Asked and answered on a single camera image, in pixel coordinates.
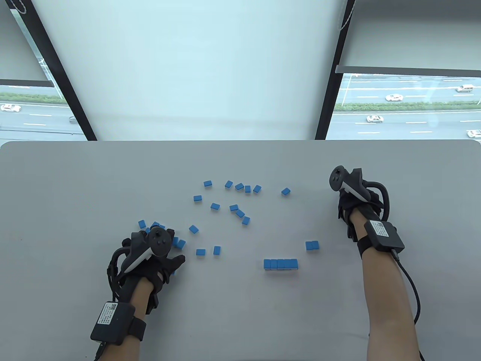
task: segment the road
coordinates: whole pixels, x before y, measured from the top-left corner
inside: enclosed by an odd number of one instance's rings
[[[336,113],[327,139],[469,139],[481,129],[481,110],[379,113],[384,123],[367,123],[368,113]]]
[[[456,88],[473,84],[471,93],[458,93]],[[389,94],[401,94],[403,102],[478,101],[481,99],[481,78],[384,76],[344,76],[337,103],[387,103]]]
[[[14,85],[0,85],[0,93],[36,94],[59,96],[55,88],[49,87],[23,87]]]
[[[72,111],[68,106],[17,104],[22,107],[19,113],[0,111],[0,145],[10,140],[86,140],[80,126],[69,122]]]

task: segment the white roller blind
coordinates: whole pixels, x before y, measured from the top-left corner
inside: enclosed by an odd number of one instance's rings
[[[339,0],[35,0],[100,140],[313,139]]]
[[[53,87],[4,0],[0,0],[0,85]]]
[[[356,0],[339,73],[481,77],[481,1]]]

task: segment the green median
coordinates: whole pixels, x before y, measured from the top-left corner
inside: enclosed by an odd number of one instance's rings
[[[65,99],[58,95],[37,95],[37,94],[18,94],[0,93],[1,102],[10,103],[43,103],[43,104],[67,104]]]
[[[335,112],[408,112],[423,110],[481,110],[478,101],[472,102],[435,102],[435,103],[340,103],[334,106]]]

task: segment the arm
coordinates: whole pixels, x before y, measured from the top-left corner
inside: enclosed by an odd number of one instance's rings
[[[358,239],[366,236],[366,218],[350,217]],[[419,346],[406,287],[390,253],[373,247],[362,255],[364,293],[369,311],[368,361],[418,361]]]
[[[142,278],[135,288],[130,304],[135,307],[134,316],[145,319],[145,310],[149,302],[149,296],[153,291],[153,284]],[[105,349],[101,361],[138,361],[139,360],[140,341],[134,336],[128,335],[120,346],[108,345]]]

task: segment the table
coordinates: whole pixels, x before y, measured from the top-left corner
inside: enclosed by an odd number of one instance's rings
[[[473,141],[4,144],[1,358],[93,359],[89,335],[111,297],[106,267],[145,219],[187,241],[187,262],[147,317],[142,360],[365,360],[361,261],[328,183],[339,164],[362,167],[390,193],[390,221],[406,244],[401,262],[421,297],[426,360],[476,359],[481,152]],[[226,190],[227,180],[262,191]],[[247,227],[231,204],[251,217]],[[307,253],[306,240],[321,250]],[[297,258],[299,270],[266,272],[264,258]]]

